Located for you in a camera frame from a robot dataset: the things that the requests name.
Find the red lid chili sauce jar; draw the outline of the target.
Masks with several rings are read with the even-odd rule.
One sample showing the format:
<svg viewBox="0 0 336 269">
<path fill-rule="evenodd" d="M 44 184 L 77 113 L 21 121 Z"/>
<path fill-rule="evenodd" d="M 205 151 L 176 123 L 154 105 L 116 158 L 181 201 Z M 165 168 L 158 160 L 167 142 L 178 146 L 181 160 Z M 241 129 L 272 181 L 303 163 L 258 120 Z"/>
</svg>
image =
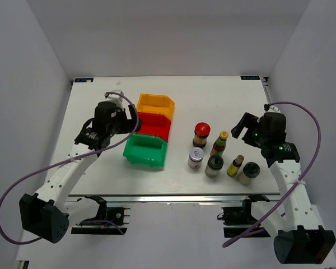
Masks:
<svg viewBox="0 0 336 269">
<path fill-rule="evenodd" d="M 210 134 L 210 131 L 211 128 L 209 124 L 205 122 L 198 123 L 194 129 L 193 146 L 204 148 L 207 144 L 207 138 Z"/>
</svg>

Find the white lid sauce jar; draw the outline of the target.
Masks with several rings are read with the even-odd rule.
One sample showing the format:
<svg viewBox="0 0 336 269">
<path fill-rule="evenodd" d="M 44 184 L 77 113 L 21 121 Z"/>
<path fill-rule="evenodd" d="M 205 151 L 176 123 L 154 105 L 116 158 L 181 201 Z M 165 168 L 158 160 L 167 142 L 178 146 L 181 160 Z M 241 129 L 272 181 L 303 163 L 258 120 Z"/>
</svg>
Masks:
<svg viewBox="0 0 336 269">
<path fill-rule="evenodd" d="M 200 147 L 191 149 L 188 157 L 188 165 L 192 169 L 199 169 L 204 159 L 204 151 Z"/>
</svg>

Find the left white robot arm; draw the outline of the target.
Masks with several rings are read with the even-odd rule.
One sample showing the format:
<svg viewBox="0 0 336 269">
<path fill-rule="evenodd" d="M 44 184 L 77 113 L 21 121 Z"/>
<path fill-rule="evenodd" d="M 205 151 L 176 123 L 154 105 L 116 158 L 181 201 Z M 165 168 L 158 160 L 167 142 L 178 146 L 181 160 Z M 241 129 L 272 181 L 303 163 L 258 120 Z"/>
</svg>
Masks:
<svg viewBox="0 0 336 269">
<path fill-rule="evenodd" d="M 140 128 L 137 110 L 128 106 L 130 118 L 120 102 L 102 101 L 95 108 L 74 140 L 71 152 L 53 176 L 34 194 L 25 194 L 19 201 L 24 230 L 52 243 L 59 242 L 68 228 L 83 221 L 100 224 L 106 220 L 106 201 L 96 195 L 86 195 L 76 202 L 66 200 L 73 187 L 104 150 L 112 148 L 113 136 L 131 136 Z"/>
</svg>

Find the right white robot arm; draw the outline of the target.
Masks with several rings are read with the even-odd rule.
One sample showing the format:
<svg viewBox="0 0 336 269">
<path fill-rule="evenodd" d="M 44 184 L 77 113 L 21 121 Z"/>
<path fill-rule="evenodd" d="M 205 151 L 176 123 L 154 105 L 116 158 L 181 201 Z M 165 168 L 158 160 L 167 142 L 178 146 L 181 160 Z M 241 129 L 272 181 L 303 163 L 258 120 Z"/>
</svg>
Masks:
<svg viewBox="0 0 336 269">
<path fill-rule="evenodd" d="M 260 149 L 274 176 L 280 200 L 273 206 L 268 202 L 253 202 L 242 208 L 242 218 L 258 222 L 273 238 L 273 248 L 281 264 L 321 264 L 335 245 L 331 230 L 323 228 L 316 217 L 302 181 L 300 156 L 293 143 L 286 141 L 286 117 L 266 112 L 260 118 L 245 113 L 231 134 Z"/>
</svg>

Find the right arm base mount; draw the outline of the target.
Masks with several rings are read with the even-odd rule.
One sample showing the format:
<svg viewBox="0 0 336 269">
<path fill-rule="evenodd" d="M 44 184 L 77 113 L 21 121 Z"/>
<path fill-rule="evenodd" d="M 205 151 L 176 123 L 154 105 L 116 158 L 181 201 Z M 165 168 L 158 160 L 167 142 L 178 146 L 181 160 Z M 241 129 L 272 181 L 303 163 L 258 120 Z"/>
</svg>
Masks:
<svg viewBox="0 0 336 269">
<path fill-rule="evenodd" d="M 252 203 L 269 201 L 264 195 L 254 194 L 247 196 L 238 205 L 223 207 L 222 212 L 217 215 L 217 220 L 223 222 L 224 237 L 233 238 L 256 222 L 256 219 L 251 215 Z"/>
</svg>

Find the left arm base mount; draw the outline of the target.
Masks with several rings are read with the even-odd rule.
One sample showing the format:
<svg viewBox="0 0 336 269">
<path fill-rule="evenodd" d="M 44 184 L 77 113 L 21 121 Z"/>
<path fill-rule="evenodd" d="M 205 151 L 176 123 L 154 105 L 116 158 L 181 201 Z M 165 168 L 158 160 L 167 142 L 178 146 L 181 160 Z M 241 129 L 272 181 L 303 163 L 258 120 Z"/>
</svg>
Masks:
<svg viewBox="0 0 336 269">
<path fill-rule="evenodd" d="M 130 207 L 108 204 L 96 195 L 87 195 L 77 202 L 86 199 L 98 206 L 94 216 L 79 221 L 71 228 L 74 235 L 124 235 L 130 220 Z"/>
</svg>

